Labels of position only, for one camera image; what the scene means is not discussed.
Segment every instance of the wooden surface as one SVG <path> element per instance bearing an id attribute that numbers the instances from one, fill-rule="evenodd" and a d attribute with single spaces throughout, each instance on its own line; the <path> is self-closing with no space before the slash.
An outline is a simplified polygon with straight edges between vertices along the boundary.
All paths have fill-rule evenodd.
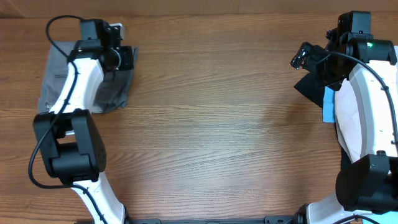
<path id="1" fill-rule="evenodd" d="M 127 107 L 94 115 L 106 174 L 135 218 L 293 214 L 334 191 L 340 146 L 321 109 L 294 90 L 300 44 L 326 44 L 338 14 L 109 17 L 140 47 Z M 398 42 L 398 14 L 373 34 Z M 0 223 L 72 223 L 90 214 L 72 190 L 33 186 L 27 165 L 48 49 L 47 19 L 0 20 Z M 57 40 L 79 38 L 56 22 Z M 41 158 L 34 174 L 57 184 Z"/>
<path id="2" fill-rule="evenodd" d="M 4 12 L 1 6 L 8 5 Z M 253 13 L 397 12 L 396 0 L 0 0 L 0 15 L 44 18 Z"/>

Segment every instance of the gray towel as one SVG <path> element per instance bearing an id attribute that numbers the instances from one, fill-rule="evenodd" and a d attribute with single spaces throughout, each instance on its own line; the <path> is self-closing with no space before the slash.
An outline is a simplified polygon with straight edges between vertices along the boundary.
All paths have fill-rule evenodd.
<path id="1" fill-rule="evenodd" d="M 55 43 L 67 54 L 75 46 L 74 42 L 56 41 Z M 107 113 L 118 107 L 124 108 L 127 105 L 127 94 L 129 93 L 134 68 L 136 67 L 138 47 L 133 47 L 133 54 L 134 66 L 132 70 L 105 73 L 104 81 L 99 86 L 94 99 L 92 113 Z M 67 74 L 66 58 L 54 46 L 51 46 L 38 104 L 39 113 L 50 111 L 61 94 Z"/>

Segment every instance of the tabletop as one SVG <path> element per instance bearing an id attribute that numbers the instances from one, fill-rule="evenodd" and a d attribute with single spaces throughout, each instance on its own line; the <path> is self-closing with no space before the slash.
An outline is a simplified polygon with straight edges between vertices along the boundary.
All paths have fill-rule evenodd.
<path id="1" fill-rule="evenodd" d="M 134 218 L 292 215 L 335 188 L 340 145 L 322 110 L 293 86 L 302 42 L 325 45 L 338 14 L 105 17 L 139 47 L 128 104 L 94 114 L 106 175 Z M 377 39 L 398 42 L 398 14 L 373 14 Z M 68 189 L 30 183 L 32 121 L 50 44 L 48 19 L 0 19 L 0 223 L 89 220 Z M 57 21 L 55 40 L 80 38 Z M 38 156 L 36 178 L 51 179 Z"/>

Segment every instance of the blue cloth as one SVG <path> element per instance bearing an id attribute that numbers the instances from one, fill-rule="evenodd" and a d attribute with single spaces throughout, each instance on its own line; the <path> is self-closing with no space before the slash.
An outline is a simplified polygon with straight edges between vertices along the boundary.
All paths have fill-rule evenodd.
<path id="1" fill-rule="evenodd" d="M 380 224 L 398 223 L 398 212 L 387 212 L 383 215 L 370 215 L 369 218 Z M 371 222 L 363 220 L 363 224 L 371 224 Z"/>
<path id="2" fill-rule="evenodd" d="M 323 122 L 335 123 L 335 91 L 329 87 L 325 87 L 323 95 Z"/>

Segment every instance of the gray cloth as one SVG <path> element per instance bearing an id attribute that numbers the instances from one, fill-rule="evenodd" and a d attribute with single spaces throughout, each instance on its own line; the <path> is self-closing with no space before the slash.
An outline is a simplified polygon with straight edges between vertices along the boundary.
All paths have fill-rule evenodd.
<path id="1" fill-rule="evenodd" d="M 64 52 L 69 52 L 75 46 L 74 42 L 55 42 Z M 134 63 L 136 66 L 138 47 L 133 47 Z M 127 105 L 127 94 L 131 86 L 134 69 L 126 71 L 107 72 L 104 81 L 99 85 L 94 99 L 92 113 L 107 113 L 118 107 Z M 47 66 L 45 68 L 38 110 L 45 113 L 54 105 L 61 94 L 68 75 L 67 59 L 51 46 Z"/>

